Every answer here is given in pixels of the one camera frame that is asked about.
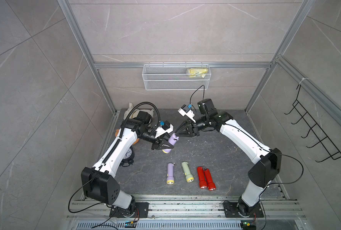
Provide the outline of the red flashlight left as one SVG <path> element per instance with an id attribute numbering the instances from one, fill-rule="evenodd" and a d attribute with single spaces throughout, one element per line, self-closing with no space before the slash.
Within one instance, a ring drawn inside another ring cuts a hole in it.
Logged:
<path id="1" fill-rule="evenodd" d="M 199 178 L 199 186 L 201 189 L 208 188 L 207 182 L 205 179 L 205 173 L 203 167 L 199 166 L 197 167 L 197 173 L 198 173 L 198 178 Z"/>

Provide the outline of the yellow item in basket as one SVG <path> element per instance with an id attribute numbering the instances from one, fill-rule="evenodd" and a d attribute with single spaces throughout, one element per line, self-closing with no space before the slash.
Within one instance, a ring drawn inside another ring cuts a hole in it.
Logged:
<path id="1" fill-rule="evenodd" d="M 186 71 L 186 74 L 190 78 L 204 78 L 209 74 L 208 68 L 189 68 Z"/>

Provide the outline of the orange plush toy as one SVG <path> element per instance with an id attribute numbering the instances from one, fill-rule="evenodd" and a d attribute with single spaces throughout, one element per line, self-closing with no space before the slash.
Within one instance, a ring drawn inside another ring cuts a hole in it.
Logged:
<path id="1" fill-rule="evenodd" d="M 120 134 L 120 129 L 117 129 L 117 130 L 115 131 L 115 137 L 117 137 L 119 134 Z M 133 145 L 137 144 L 138 142 L 139 142 L 139 139 L 137 139 L 137 140 L 133 143 Z"/>

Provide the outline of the white plush dog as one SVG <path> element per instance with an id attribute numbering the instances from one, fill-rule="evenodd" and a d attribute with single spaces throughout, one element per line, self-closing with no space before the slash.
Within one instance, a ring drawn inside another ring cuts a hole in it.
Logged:
<path id="1" fill-rule="evenodd" d="M 130 103 L 128 104 L 128 109 L 124 112 L 124 116 L 123 116 L 123 119 L 124 119 L 124 120 L 127 118 L 128 114 L 132 111 L 133 108 L 134 108 L 134 105 L 133 105 L 132 102 L 130 102 Z M 154 117 L 154 109 L 151 109 L 151 110 L 149 110 L 149 109 L 136 109 L 136 110 L 131 114 L 131 116 L 130 116 L 129 118 L 130 118 L 130 119 L 136 118 L 136 117 L 138 116 L 138 114 L 139 114 L 140 111 L 148 113 L 148 114 L 151 116 L 151 119 L 150 119 L 150 120 L 152 120 L 152 118 Z"/>

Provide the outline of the purple flashlight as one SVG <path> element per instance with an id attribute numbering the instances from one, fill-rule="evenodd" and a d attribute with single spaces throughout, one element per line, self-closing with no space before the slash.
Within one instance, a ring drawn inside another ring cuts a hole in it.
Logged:
<path id="1" fill-rule="evenodd" d="M 174 179 L 174 163 L 167 164 L 167 184 L 173 185 L 175 183 Z"/>
<path id="2" fill-rule="evenodd" d="M 176 136 L 176 133 L 173 133 L 173 134 L 170 136 L 170 138 L 168 139 L 168 142 L 169 142 L 172 146 L 174 146 L 174 145 L 177 143 L 178 140 L 179 140 L 179 137 Z M 163 151 L 164 153 L 170 153 L 170 152 L 172 151 L 172 149 L 163 149 L 162 151 Z"/>

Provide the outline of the red flashlight right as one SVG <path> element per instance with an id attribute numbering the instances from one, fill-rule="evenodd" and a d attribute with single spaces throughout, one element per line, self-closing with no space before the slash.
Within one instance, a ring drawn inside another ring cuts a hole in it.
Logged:
<path id="1" fill-rule="evenodd" d="M 204 174 L 205 174 L 205 179 L 206 179 L 206 182 L 207 182 L 207 187 L 209 189 L 209 191 L 213 191 L 216 189 L 216 185 L 212 179 L 212 176 L 211 176 L 211 173 L 210 173 L 210 170 L 205 168 L 204 169 Z"/>

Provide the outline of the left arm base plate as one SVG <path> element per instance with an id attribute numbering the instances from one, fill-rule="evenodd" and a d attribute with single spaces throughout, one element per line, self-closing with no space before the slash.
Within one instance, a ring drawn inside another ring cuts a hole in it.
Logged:
<path id="1" fill-rule="evenodd" d="M 149 212 L 149 203 L 136 202 L 131 204 L 128 209 L 119 207 L 111 208 L 110 217 L 118 218 L 147 218 Z"/>

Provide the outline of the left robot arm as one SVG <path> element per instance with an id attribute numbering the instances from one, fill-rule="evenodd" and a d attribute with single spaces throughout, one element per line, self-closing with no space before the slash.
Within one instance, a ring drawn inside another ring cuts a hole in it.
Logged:
<path id="1" fill-rule="evenodd" d="M 173 125 L 168 121 L 159 121 L 155 128 L 150 127 L 150 115 L 144 111 L 121 124 L 118 136 L 105 154 L 91 168 L 86 167 L 81 172 L 84 195 L 106 205 L 120 209 L 123 215 L 133 214 L 136 201 L 132 195 L 121 190 L 115 180 L 116 173 L 126 153 L 137 139 L 152 144 L 151 149 L 172 149 L 169 143 Z"/>

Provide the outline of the black alarm clock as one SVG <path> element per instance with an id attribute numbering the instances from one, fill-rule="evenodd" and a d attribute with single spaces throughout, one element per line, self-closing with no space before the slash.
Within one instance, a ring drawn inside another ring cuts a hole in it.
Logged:
<path id="1" fill-rule="evenodd" d="M 129 167 L 129 166 L 133 165 L 134 158 L 135 158 L 135 153 L 134 153 L 133 147 L 130 147 L 128 149 L 127 153 L 125 154 L 124 158 L 122 159 L 120 166 L 121 167 Z"/>

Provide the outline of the red flashlight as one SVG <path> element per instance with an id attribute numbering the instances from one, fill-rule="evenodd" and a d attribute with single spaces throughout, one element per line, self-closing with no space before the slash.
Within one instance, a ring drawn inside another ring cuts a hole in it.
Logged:
<path id="1" fill-rule="evenodd" d="M 201 189 L 208 188 L 207 182 L 205 179 L 205 173 L 203 167 L 199 166 L 197 167 L 197 173 L 198 173 L 198 178 L 199 178 L 199 186 Z"/>
<path id="2" fill-rule="evenodd" d="M 216 185 L 212 179 L 212 176 L 211 176 L 211 173 L 210 173 L 210 170 L 205 168 L 204 169 L 204 174 L 205 174 L 205 179 L 206 179 L 206 182 L 207 182 L 207 187 L 209 189 L 209 191 L 213 191 L 216 189 Z"/>

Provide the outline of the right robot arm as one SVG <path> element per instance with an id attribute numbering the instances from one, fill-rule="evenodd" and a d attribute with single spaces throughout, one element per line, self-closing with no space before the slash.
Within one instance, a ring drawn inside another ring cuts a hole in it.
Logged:
<path id="1" fill-rule="evenodd" d="M 231 140 L 241 149 L 253 163 L 248 171 L 249 182 L 243 194 L 239 197 L 237 208 L 242 217 L 253 214 L 260 202 L 260 197 L 270 182 L 281 170 L 282 156 L 279 149 L 262 144 L 253 135 L 249 134 L 226 111 L 218 111 L 211 99 L 198 102 L 201 116 L 195 118 L 192 105 L 183 105 L 178 113 L 187 119 L 176 129 L 178 137 L 196 137 L 200 132 L 213 128 Z"/>

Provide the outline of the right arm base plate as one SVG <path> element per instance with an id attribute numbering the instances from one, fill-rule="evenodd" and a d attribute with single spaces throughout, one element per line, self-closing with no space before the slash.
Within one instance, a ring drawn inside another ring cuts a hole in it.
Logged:
<path id="1" fill-rule="evenodd" d="M 253 207 L 249 207 L 243 201 L 224 201 L 223 209 L 226 218 L 263 218 L 265 216 L 260 203 L 257 203 Z"/>

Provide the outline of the black wall hook rack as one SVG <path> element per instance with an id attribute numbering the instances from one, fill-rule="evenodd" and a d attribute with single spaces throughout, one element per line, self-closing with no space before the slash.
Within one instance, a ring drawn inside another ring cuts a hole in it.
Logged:
<path id="1" fill-rule="evenodd" d="M 315 160 L 317 163 L 322 163 L 326 160 L 338 160 L 341 158 L 341 150 L 334 143 L 334 141 L 329 137 L 327 132 L 324 131 L 322 125 L 320 125 L 315 118 L 309 113 L 309 111 L 303 106 L 303 104 L 299 101 L 299 94 L 301 91 L 301 85 L 299 84 L 296 87 L 296 97 L 292 103 L 291 109 L 289 112 L 284 113 L 286 116 L 291 115 L 292 113 L 299 115 L 298 120 L 296 122 L 291 122 L 292 125 L 297 125 L 300 122 L 303 122 L 308 130 L 306 135 L 301 136 L 302 139 L 307 139 L 308 137 L 314 137 L 314 143 L 307 145 L 307 149 L 313 149 L 316 146 L 321 146 L 325 158 L 321 160 Z"/>

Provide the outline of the green flashlight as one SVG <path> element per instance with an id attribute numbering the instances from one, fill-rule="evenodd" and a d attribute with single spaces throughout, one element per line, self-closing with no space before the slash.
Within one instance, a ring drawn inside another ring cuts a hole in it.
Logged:
<path id="1" fill-rule="evenodd" d="M 194 181 L 194 177 L 191 174 L 188 162 L 182 162 L 182 169 L 183 169 L 184 174 L 185 174 L 186 182 L 187 183 L 193 182 Z"/>

